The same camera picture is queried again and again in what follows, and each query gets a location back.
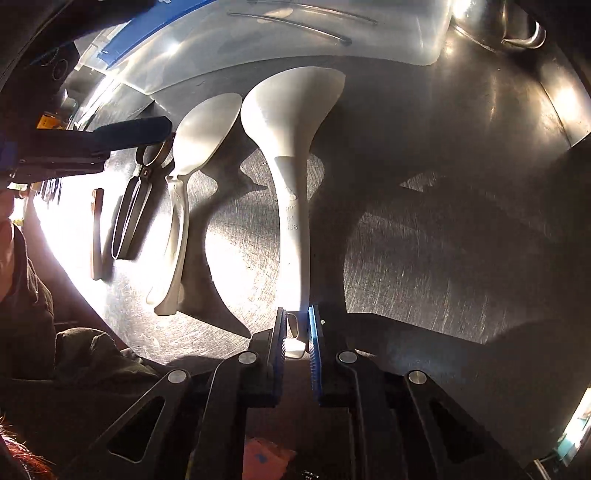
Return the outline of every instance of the stainless steel surface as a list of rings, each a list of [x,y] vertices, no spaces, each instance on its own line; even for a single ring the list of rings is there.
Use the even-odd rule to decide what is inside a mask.
[[[568,58],[554,42],[536,51],[535,71],[571,145],[591,132],[591,98]]]
[[[538,22],[528,32],[528,15],[513,0],[456,0],[452,11],[456,28],[484,48],[539,48],[546,39]]]
[[[535,77],[455,30],[431,66],[359,57],[244,64],[154,94],[155,113],[178,125],[208,97],[246,95],[301,65],[347,75],[307,168],[312,302],[350,312],[351,348],[386,371],[426,372],[517,459],[542,457],[591,372],[591,171],[571,158],[587,141],[569,150]],[[125,95],[116,92],[91,127],[125,119]],[[236,124],[191,179],[186,295],[175,316],[157,317],[144,296],[170,225],[163,187],[146,206],[152,220],[135,259],[106,259],[104,282],[87,272],[90,192],[105,189],[107,232],[133,154],[114,153],[102,174],[64,179],[60,206],[38,208],[50,246],[138,354],[180,366],[244,351],[276,315],[279,224],[265,160]]]

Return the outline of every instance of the dark fabric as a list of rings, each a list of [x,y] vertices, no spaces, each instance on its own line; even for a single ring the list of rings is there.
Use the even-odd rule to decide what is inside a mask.
[[[156,382],[154,370],[132,352],[123,355],[105,332],[73,328],[56,337],[51,293],[27,257],[21,231],[14,230],[12,286],[0,302],[0,377],[122,385],[125,391],[129,383]]]
[[[27,257],[21,231],[14,231],[12,287],[0,302],[0,376],[48,379],[56,344],[53,302]]]
[[[124,356],[105,332],[71,328],[57,334],[53,378],[60,384],[100,385],[119,390],[142,379],[156,382],[159,375],[143,365],[139,357]]]

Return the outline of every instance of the ladle handle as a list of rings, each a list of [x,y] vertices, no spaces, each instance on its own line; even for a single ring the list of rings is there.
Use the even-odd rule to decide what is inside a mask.
[[[310,224],[306,188],[307,158],[275,157],[269,162],[279,205],[280,259],[277,305],[307,323],[310,301]]]
[[[167,177],[168,192],[173,205],[172,223],[164,253],[162,270],[157,285],[148,294],[147,302],[154,304],[156,315],[177,313],[178,296],[183,276],[183,264],[187,252],[189,234],[189,201],[187,198],[188,176]]]

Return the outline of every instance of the black clamp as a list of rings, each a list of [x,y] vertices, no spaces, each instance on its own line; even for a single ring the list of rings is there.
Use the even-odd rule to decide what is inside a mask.
[[[175,369],[77,457],[60,480],[239,480],[246,411],[281,397],[287,317],[213,372]]]
[[[492,436],[419,370],[384,372],[348,348],[339,319],[309,311],[314,394],[350,413],[358,480],[527,480]]]

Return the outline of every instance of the bright light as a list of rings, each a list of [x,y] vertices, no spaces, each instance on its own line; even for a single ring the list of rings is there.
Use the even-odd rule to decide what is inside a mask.
[[[570,441],[575,448],[580,447],[580,442],[583,439],[585,426],[589,419],[589,413],[591,410],[591,388],[588,388],[585,395],[581,399],[581,403],[575,410],[573,417],[570,419],[569,424],[566,426],[564,433],[566,438]]]
[[[456,0],[452,7],[453,16],[456,18],[469,17],[466,13],[470,10],[471,6],[472,0]]]
[[[172,56],[176,52],[178,52],[180,47],[181,47],[181,44],[179,42],[174,42],[168,46],[168,48],[166,49],[166,53],[168,55]]]
[[[580,117],[577,94],[571,87],[561,89],[553,98],[553,104],[556,112],[563,119],[576,120]]]

